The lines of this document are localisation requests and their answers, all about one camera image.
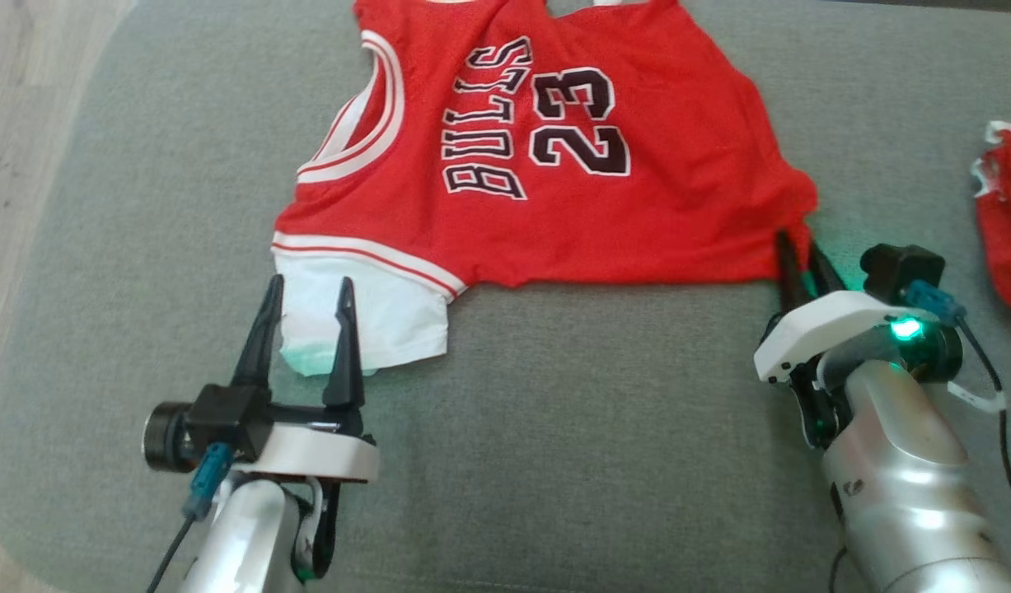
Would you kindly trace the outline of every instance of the wooden floor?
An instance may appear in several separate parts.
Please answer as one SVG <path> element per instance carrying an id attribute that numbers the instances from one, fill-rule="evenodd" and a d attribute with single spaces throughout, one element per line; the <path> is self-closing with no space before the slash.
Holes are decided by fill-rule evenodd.
<path id="1" fill-rule="evenodd" d="M 132 0 L 0 0 L 0 345 L 83 88 Z M 0 593 L 48 593 L 0 549 Z"/>

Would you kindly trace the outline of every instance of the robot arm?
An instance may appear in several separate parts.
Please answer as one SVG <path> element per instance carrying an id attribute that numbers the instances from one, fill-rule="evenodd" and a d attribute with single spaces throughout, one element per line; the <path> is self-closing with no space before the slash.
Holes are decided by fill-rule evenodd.
<path id="1" fill-rule="evenodd" d="M 956 330 L 893 299 L 913 281 L 937 285 L 942 261 L 919 248 L 878 246 L 862 262 L 874 293 L 847 292 L 814 248 L 815 284 L 831 292 L 813 299 L 791 240 L 777 244 L 782 301 L 793 308 L 769 322 L 755 368 L 762 381 L 791 388 L 807 442 L 825 450 L 845 547 L 866 585 L 1011 593 L 1011 571 L 964 479 L 968 455 L 920 386 L 957 374 Z"/>
<path id="2" fill-rule="evenodd" d="M 271 401 L 268 375 L 282 292 L 282 277 L 275 277 L 229 386 L 205 386 L 193 404 L 160 404 L 147 421 L 144 455 L 152 469 L 189 473 L 200 462 L 196 494 L 184 510 L 188 526 L 204 518 L 216 493 L 211 531 L 182 586 L 186 593 L 303 591 L 304 582 L 323 578 L 332 563 L 341 484 L 369 484 L 380 470 L 380 452 L 363 433 L 359 411 L 365 393 L 351 280 L 341 286 L 337 360 L 320 408 Z M 225 463 L 207 471 L 208 459 L 224 451 Z M 283 484 L 308 485 L 312 500 Z"/>

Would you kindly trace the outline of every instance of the gray fabric surface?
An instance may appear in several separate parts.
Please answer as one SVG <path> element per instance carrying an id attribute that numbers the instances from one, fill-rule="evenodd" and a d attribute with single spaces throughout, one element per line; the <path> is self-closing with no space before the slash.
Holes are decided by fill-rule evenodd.
<path id="1" fill-rule="evenodd" d="M 1011 394 L 968 174 L 985 122 L 1011 120 L 1011 15 L 690 8 L 821 188 L 813 225 L 845 275 L 878 241 L 942 253 Z M 227 378 L 294 169 L 368 78 L 358 45 L 345 3 L 315 0 L 148 2 L 113 37 L 3 355 L 0 540 L 39 578 L 146 586 L 188 478 L 146 469 L 144 419 Z M 336 568 L 309 589 L 824 590 L 838 529 L 818 455 L 750 361 L 773 307 L 767 284 L 466 293 L 448 356 L 369 380 L 381 481 L 346 489 Z M 964 376 L 983 386 L 973 361 Z M 274 387 L 315 403 L 320 381 L 278 361 Z M 935 400 L 1011 563 L 995 419 Z M 847 564 L 841 581 L 859 590 Z"/>

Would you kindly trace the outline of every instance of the jersey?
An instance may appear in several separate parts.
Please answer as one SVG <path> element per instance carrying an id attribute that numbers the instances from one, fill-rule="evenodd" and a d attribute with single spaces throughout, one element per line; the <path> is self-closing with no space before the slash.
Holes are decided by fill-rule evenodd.
<path id="1" fill-rule="evenodd" d="M 354 279 L 365 368 L 446 350 L 467 287 L 775 278 L 817 205 L 754 84 L 675 0 L 358 0 L 366 89 L 297 174 L 283 354 L 328 372 Z"/>
<path id="2" fill-rule="evenodd" d="M 972 170 L 982 184 L 978 225 L 992 284 L 1011 308 L 1011 123 L 991 121 L 985 139 L 994 147 Z"/>

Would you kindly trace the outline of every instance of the white fabric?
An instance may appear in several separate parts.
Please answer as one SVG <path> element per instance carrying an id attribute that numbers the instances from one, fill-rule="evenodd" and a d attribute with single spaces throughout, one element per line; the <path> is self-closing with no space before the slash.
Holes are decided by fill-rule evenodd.
<path id="1" fill-rule="evenodd" d="M 449 297 L 366 260 L 274 251 L 286 279 L 282 357 L 301 375 L 331 372 L 337 352 L 337 293 L 341 280 L 355 286 L 363 371 L 446 353 Z"/>
<path id="2" fill-rule="evenodd" d="M 985 127 L 985 141 L 991 144 L 1003 142 L 1003 137 L 1000 136 L 1000 131 L 1003 130 L 1011 131 L 1011 123 L 998 119 L 990 121 Z"/>
<path id="3" fill-rule="evenodd" d="M 974 162 L 974 165 L 970 166 L 970 174 L 975 177 L 976 180 L 981 184 L 981 189 L 974 194 L 975 198 L 981 198 L 983 195 L 989 195 L 996 188 L 995 176 L 990 177 L 990 174 L 985 172 L 985 161 L 984 159 L 978 159 Z"/>

